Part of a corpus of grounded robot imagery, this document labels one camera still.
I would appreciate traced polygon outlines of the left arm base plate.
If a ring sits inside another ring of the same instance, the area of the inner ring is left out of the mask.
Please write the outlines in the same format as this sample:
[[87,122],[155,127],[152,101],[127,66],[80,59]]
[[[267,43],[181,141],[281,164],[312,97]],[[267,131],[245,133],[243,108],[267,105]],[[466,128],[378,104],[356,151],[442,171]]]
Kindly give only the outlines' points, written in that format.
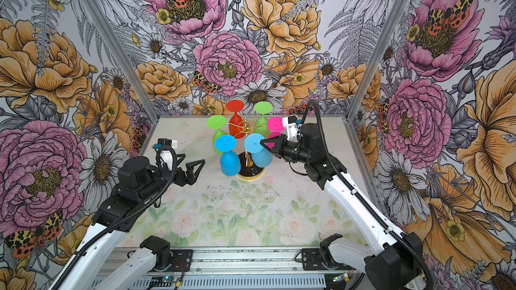
[[188,272],[192,264],[193,250],[168,250],[157,253],[156,265],[150,273]]

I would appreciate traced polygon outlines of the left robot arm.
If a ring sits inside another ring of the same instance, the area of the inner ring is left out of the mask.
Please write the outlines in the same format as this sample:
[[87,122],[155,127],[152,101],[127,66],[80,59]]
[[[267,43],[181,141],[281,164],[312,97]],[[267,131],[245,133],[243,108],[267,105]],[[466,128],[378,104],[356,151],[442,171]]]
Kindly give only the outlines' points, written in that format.
[[51,289],[88,289],[104,263],[136,221],[150,206],[176,184],[180,187],[197,181],[206,161],[186,163],[185,154],[177,154],[174,142],[160,139],[155,145],[155,165],[144,156],[125,161],[118,171],[119,183],[111,196],[94,214],[92,224],[77,250],[50,286]]

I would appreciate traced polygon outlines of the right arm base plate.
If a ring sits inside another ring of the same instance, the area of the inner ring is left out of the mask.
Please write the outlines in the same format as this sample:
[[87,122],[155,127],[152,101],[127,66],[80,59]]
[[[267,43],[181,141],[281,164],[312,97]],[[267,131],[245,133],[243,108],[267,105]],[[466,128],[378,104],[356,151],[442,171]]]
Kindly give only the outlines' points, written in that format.
[[296,256],[304,271],[350,271],[352,267],[341,263],[324,263],[318,248],[302,248]]

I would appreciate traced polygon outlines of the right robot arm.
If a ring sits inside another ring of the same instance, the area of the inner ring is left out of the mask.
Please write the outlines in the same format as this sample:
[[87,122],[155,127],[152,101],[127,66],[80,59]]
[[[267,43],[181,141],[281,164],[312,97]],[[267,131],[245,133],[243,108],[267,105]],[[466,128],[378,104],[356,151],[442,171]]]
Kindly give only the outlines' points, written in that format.
[[328,149],[321,114],[315,101],[315,123],[294,115],[272,118],[272,137],[260,144],[287,163],[302,163],[304,175],[326,191],[352,219],[367,243],[364,249],[334,234],[319,245],[328,269],[343,264],[367,276],[375,289],[433,289],[435,281],[423,258],[422,240],[391,222],[362,192],[345,166]]

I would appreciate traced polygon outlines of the pink wine glass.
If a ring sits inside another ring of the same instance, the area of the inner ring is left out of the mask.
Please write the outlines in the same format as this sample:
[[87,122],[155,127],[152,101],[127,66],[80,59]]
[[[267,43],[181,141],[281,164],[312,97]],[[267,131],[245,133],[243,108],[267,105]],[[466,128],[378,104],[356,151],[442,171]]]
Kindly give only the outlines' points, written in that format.
[[282,134],[285,130],[283,125],[283,119],[280,117],[273,117],[268,120],[267,128],[270,131],[268,138],[275,138]]

